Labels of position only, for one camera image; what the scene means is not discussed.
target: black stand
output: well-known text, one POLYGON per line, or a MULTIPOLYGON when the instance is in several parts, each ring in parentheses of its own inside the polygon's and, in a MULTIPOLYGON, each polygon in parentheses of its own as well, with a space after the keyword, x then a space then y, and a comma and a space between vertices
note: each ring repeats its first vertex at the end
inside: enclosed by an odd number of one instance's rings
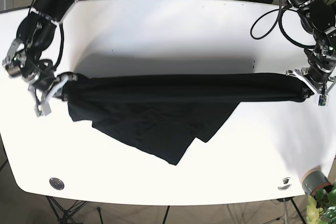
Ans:
POLYGON ((74 220, 73 220, 73 216, 81 209, 83 208, 83 206, 86 205, 87 201, 78 201, 76 200, 76 202, 68 209, 68 210, 65 210, 63 209, 63 207, 53 198, 53 197, 49 197, 47 196, 47 200, 51 206, 51 208, 53 209, 54 211, 54 214, 57 218, 57 221, 60 223, 60 224, 67 224, 67 223, 75 223, 75 224, 83 224, 83 223, 76 223, 74 220), (63 216, 60 218, 56 209, 55 209, 55 206, 62 211, 62 214, 63 216))
POLYGON ((8 163, 8 158, 6 159, 6 161, 2 164, 2 166, 0 167, 0 172, 2 171, 2 169, 6 166, 6 164, 8 163))
POLYGON ((101 209, 100 209, 100 207, 97 207, 97 211, 98 211, 98 213, 99 213, 99 218, 100 218, 100 222, 101 222, 101 224, 104 224, 104 222, 103 222, 103 217, 101 216, 101 209))
POLYGON ((167 206, 166 214, 164 215, 164 219, 163 219, 162 224, 165 224, 165 223, 166 223, 167 216, 168 216, 168 213, 169 213, 169 209, 170 209, 170 206, 167 206))
POLYGON ((298 213, 298 216, 300 217, 302 223, 303 223, 303 224, 306 224, 306 221, 305 221, 305 219, 303 218, 302 214, 300 213, 299 208, 298 208, 297 205, 295 204, 295 202, 294 202, 294 200, 293 200, 293 197, 289 197, 289 198, 285 198, 285 199, 277 199, 277 201, 279 201, 279 202, 284 202, 284 201, 287 202, 287 201, 291 201, 292 204, 293 204, 293 206, 294 206, 294 208, 295 208, 295 210, 296 210, 296 212, 298 213))

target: black cloth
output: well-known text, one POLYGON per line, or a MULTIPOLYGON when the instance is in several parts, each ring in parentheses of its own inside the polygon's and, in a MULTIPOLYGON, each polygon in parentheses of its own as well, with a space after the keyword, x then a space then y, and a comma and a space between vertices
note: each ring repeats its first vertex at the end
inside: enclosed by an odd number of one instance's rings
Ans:
POLYGON ((274 73, 93 78, 68 82, 73 121, 176 165, 194 138, 208 142, 240 102, 303 102, 307 86, 274 73))

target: green leaf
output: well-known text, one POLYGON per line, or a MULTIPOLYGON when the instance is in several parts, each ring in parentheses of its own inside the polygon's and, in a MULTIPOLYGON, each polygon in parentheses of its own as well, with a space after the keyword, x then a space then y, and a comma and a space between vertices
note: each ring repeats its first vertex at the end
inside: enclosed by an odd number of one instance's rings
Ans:
POLYGON ((336 217, 336 207, 329 207, 326 212, 324 213, 324 216, 327 219, 333 219, 336 217))
POLYGON ((334 224, 335 222, 336 222, 336 218, 333 218, 333 219, 328 221, 328 224, 334 224))
POLYGON ((317 210, 317 208, 312 206, 312 205, 308 205, 307 206, 307 217, 311 221, 317 221, 320 217, 320 214, 319 214, 319 211, 317 210))
POLYGON ((328 199, 330 203, 336 205, 336 190, 333 190, 328 194, 328 199))
POLYGON ((316 207, 317 205, 316 200, 311 195, 308 195, 307 197, 308 197, 308 205, 316 207))
POLYGON ((328 196, 327 191, 325 189, 321 188, 321 189, 318 189, 316 191, 315 199, 320 201, 320 200, 323 200, 327 196, 328 196))

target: metal bracket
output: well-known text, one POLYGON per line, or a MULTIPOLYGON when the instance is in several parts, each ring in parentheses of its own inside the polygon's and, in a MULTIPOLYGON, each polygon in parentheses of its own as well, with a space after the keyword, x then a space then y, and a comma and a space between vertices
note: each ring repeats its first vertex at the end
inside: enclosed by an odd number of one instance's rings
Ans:
POLYGON ((36 95, 36 88, 34 88, 32 85, 29 85, 28 91, 32 94, 35 100, 34 109, 37 117, 47 116, 51 113, 51 108, 49 105, 50 99, 52 97, 59 96, 60 91, 69 80, 77 81, 77 76, 74 74, 71 75, 64 74, 61 77, 58 77, 56 80, 56 82, 58 83, 54 85, 49 91, 43 92, 41 100, 39 100, 36 95))
POLYGON ((19 46, 23 43, 23 41, 20 38, 16 38, 13 40, 11 47, 8 50, 6 58, 2 61, 2 66, 6 67, 8 64, 11 63, 11 61, 14 59, 15 54, 17 52, 17 49, 19 46))
MULTIPOLYGON (((334 81, 332 83, 332 85, 330 85, 329 88, 326 89, 325 94, 322 94, 321 90, 318 90, 305 76, 304 76, 304 72, 295 69, 294 71, 287 71, 286 75, 291 75, 291 76, 295 76, 296 78, 298 78, 299 80, 303 81, 308 88, 313 91, 313 93, 315 94, 315 96, 312 97, 314 103, 318 106, 328 106, 328 102, 329 102, 329 95, 328 93, 330 92, 330 90, 334 87, 334 85, 336 84, 336 82, 334 81)), ((329 81, 333 81, 335 80, 336 77, 330 78, 329 81)))

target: flower pot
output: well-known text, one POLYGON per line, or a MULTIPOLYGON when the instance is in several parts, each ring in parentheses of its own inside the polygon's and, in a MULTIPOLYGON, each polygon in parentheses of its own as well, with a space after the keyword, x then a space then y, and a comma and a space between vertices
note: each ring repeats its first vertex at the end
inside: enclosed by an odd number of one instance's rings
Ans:
POLYGON ((324 188, 327 192, 330 192, 333 187, 323 172, 317 168, 308 171, 302 177, 301 184, 303 191, 312 197, 315 197, 318 189, 324 188))

